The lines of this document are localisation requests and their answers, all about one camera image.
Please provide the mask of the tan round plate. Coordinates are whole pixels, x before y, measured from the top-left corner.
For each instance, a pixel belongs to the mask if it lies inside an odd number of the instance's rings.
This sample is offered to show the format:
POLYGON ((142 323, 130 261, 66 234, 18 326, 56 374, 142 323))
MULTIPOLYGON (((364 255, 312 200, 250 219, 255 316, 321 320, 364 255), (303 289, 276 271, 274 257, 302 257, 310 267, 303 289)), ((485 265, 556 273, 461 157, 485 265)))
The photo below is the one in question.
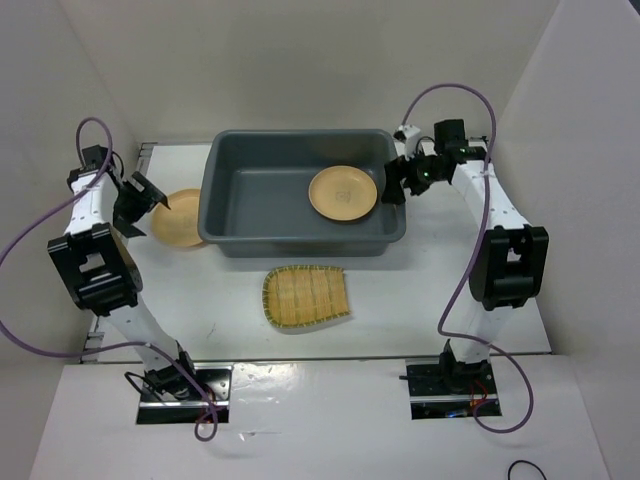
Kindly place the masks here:
POLYGON ((167 197, 168 206, 158 204, 152 213, 151 231, 162 244, 191 248, 203 244, 198 233, 200 190, 183 189, 167 197))
POLYGON ((332 166, 314 176, 308 187, 312 207, 323 217, 350 222, 366 216, 376 205, 378 189, 365 171, 332 166))

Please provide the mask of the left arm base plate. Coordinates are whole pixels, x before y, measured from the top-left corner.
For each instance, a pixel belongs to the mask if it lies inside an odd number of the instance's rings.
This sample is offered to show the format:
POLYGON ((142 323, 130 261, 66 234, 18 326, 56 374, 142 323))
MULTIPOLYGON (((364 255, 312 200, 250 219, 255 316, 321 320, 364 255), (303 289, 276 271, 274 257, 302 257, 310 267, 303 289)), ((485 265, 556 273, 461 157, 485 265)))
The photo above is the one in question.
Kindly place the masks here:
MULTIPOLYGON (((229 422, 233 367, 215 363, 196 363, 195 380, 214 403, 220 424, 229 422)), ((154 389, 143 377, 126 372, 125 379, 139 395, 137 425, 192 424, 208 413, 204 397, 189 386, 186 398, 154 389)))

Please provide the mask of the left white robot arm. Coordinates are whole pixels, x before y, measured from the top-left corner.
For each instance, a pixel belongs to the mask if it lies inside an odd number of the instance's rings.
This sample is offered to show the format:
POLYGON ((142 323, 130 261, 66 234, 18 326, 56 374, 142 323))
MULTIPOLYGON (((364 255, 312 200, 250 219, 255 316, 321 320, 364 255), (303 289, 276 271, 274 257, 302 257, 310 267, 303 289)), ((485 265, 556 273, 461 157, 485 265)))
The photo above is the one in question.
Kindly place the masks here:
POLYGON ((166 195, 144 175, 126 180, 107 159, 108 149, 80 151, 81 167, 67 184, 74 202, 64 234, 47 250, 76 306, 105 317, 129 341, 144 365, 143 385, 160 399, 193 400, 199 375, 179 342, 167 334, 144 303, 142 275, 123 241, 144 232, 135 223, 154 207, 169 205, 166 195))

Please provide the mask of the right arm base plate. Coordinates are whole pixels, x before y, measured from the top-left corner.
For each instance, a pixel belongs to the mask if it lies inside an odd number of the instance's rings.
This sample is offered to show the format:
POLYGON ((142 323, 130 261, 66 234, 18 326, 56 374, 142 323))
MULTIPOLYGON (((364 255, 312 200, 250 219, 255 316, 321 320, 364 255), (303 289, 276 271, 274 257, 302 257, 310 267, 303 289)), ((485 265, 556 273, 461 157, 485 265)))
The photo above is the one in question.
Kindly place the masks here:
POLYGON ((462 380, 447 382, 435 359, 407 361, 399 375, 408 390, 412 420, 472 418, 502 415, 497 386, 490 365, 462 380))

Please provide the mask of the woven bamboo tray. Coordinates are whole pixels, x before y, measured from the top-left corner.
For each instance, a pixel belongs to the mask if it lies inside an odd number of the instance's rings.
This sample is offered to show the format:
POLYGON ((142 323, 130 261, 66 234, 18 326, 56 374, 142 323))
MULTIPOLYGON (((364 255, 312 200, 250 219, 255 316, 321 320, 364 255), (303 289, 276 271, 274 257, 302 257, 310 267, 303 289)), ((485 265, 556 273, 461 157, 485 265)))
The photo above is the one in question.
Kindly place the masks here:
POLYGON ((267 322, 280 330, 301 330, 351 315, 343 268, 289 265, 271 270, 262 284, 267 322))

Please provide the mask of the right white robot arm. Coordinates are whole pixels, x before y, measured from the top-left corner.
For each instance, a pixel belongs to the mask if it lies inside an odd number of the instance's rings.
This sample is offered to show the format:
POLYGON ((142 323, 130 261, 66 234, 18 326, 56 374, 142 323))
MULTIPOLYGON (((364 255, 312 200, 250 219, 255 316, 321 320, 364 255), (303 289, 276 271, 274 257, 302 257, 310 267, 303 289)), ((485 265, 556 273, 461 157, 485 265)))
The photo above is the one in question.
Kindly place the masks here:
POLYGON ((462 393, 488 374, 490 345, 507 320, 539 294, 549 235, 515 208, 493 165, 485 161, 486 146, 470 144, 463 120, 435 124, 431 153, 424 150, 425 137, 416 126, 401 125, 393 137, 404 152, 385 165, 383 203, 402 205, 408 195, 446 182, 462 196, 481 233, 464 282, 477 303, 475 311, 439 357, 439 384, 450 393, 462 393))

